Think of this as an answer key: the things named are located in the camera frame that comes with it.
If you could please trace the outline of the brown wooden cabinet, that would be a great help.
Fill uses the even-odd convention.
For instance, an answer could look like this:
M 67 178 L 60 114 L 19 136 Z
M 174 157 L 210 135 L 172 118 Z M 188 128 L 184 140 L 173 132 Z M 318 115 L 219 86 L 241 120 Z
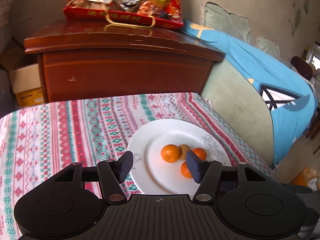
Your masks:
M 198 38 L 162 28 L 58 21 L 26 38 L 46 102 L 149 93 L 201 93 L 225 55 Z

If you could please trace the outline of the patterned striped tablecloth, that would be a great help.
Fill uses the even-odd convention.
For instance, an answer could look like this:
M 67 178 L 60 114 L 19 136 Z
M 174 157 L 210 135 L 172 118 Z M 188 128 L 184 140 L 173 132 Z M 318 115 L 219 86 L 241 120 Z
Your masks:
M 1 239 L 18 239 L 14 206 L 21 196 L 73 162 L 94 166 L 122 155 L 137 129 L 158 119 L 187 121 L 268 176 L 263 159 L 196 93 L 115 96 L 54 102 L 1 118 Z

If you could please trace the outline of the cardboard box by cabinet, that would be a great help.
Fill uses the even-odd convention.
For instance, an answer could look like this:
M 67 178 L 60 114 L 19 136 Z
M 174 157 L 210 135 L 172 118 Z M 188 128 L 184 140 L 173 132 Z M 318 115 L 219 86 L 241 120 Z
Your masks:
M 13 70 L 9 77 L 20 108 L 44 103 L 38 63 Z

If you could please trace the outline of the blue blanket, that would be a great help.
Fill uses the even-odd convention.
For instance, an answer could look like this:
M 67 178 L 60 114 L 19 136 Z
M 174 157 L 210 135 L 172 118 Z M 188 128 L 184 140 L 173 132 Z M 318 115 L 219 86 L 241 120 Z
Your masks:
M 190 21 L 182 30 L 225 55 L 210 72 L 202 96 L 268 165 L 281 162 L 317 108 L 312 85 L 231 35 Z

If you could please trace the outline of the white ceramic plate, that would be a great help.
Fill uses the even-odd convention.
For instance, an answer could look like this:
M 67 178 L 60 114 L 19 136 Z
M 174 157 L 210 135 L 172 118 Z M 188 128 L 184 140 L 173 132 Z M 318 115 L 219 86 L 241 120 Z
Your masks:
M 231 161 L 218 140 L 204 129 L 175 119 L 152 121 L 139 128 L 129 141 L 133 153 L 131 178 L 142 194 L 188 194 L 198 184 L 191 178 L 185 162 L 188 150 L 202 160 Z

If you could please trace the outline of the red snack gift bag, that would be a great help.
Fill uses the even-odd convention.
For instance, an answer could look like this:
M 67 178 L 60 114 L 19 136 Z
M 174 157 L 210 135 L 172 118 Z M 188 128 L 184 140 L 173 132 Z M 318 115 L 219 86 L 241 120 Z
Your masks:
M 67 0 L 67 19 L 106 20 L 118 26 L 178 29 L 181 0 Z

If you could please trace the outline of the kiwi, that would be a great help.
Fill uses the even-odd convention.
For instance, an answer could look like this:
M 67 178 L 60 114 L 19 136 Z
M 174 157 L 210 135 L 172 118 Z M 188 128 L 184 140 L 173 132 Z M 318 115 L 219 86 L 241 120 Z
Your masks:
M 180 152 L 181 152 L 180 159 L 185 160 L 186 155 L 187 155 L 188 151 L 190 150 L 190 147 L 186 144 L 181 144 L 178 146 L 178 148 L 180 149 Z

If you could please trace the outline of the small orange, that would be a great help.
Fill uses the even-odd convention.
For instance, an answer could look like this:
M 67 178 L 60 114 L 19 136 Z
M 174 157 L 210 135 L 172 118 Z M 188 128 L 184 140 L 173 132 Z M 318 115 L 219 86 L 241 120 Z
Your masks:
M 192 149 L 192 151 L 202 160 L 205 161 L 207 159 L 207 152 L 205 149 L 201 147 L 197 147 Z

